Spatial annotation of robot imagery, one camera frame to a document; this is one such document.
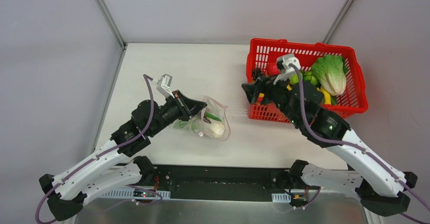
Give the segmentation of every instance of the white table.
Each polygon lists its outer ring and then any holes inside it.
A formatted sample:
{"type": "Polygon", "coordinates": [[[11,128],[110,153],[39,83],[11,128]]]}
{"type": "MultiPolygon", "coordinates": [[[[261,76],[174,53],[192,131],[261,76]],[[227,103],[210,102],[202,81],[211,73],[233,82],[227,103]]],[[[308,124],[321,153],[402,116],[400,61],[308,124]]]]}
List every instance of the white table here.
{"type": "MultiPolygon", "coordinates": [[[[215,141],[189,132],[164,129],[139,155],[153,164],[287,168],[296,159],[329,169],[346,169],[336,155],[306,140],[291,124],[251,120],[241,83],[249,46],[196,44],[129,44],[101,129],[103,145],[149,94],[143,74],[173,76],[172,90],[193,99],[210,96],[228,105],[231,136],[215,141]]],[[[153,86],[154,99],[164,97],[153,86]]]]}

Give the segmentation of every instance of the produce bag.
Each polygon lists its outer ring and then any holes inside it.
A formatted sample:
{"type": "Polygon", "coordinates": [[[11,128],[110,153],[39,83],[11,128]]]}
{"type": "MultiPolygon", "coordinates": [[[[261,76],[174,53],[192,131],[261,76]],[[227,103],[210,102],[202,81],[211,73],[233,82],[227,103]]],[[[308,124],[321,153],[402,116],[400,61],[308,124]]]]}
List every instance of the produce bag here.
{"type": "Polygon", "coordinates": [[[177,120],[173,124],[174,129],[190,131],[200,137],[225,141],[230,137],[230,125],[226,117],[226,105],[217,102],[215,99],[205,96],[202,101],[207,103],[207,107],[200,115],[188,120],[177,120]]]}

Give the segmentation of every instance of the red tomato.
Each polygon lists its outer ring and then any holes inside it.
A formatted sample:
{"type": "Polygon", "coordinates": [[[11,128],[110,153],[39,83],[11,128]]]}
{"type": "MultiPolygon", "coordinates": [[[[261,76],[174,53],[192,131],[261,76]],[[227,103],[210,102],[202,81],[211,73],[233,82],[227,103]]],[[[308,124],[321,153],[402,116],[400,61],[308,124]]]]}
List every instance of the red tomato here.
{"type": "Polygon", "coordinates": [[[266,66],[267,74],[269,76],[277,76],[281,72],[279,71],[278,67],[276,66],[276,63],[269,63],[266,66]]]}

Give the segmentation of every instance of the red basket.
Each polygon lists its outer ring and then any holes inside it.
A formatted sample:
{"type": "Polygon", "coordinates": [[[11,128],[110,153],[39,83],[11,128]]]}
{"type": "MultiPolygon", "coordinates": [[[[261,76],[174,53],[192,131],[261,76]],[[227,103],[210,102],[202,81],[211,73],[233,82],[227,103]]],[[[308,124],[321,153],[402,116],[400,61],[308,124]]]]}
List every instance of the red basket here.
{"type": "MultiPolygon", "coordinates": [[[[326,45],[323,43],[303,44],[289,43],[287,40],[258,39],[251,40],[248,59],[246,62],[246,77],[248,83],[252,80],[252,70],[261,68],[266,72],[268,63],[275,63],[282,55],[294,53],[299,59],[301,69],[308,71],[317,58],[331,55],[342,55],[346,59],[349,72],[346,74],[345,93],[337,97],[338,105],[323,105],[324,108],[335,111],[342,118],[359,113],[364,113],[369,105],[365,94],[365,82],[362,69],[357,63],[354,49],[344,46],[326,45]]],[[[249,106],[248,117],[250,119],[289,122],[289,120],[275,107],[273,103],[260,105],[261,99],[256,104],[249,106]]]]}

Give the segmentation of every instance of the gray wall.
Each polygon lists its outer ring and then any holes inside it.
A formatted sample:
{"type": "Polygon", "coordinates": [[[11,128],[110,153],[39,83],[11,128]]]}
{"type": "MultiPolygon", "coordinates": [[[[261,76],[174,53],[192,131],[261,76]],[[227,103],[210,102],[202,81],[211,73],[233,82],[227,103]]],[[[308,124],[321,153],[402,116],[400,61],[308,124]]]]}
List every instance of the gray wall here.
{"type": "MultiPolygon", "coordinates": [[[[362,66],[369,110],[350,118],[362,139],[399,169],[418,175],[430,201],[430,0],[356,0],[332,43],[351,46],[362,66]]],[[[430,220],[412,199],[408,214],[430,220]]],[[[386,223],[409,223],[402,216],[386,223]]]]}
{"type": "Polygon", "coordinates": [[[345,0],[105,0],[130,43],[316,43],[345,0]]]}
{"type": "Polygon", "coordinates": [[[89,153],[120,47],[94,0],[0,0],[0,14],[0,222],[35,223],[38,178],[89,153]]]}

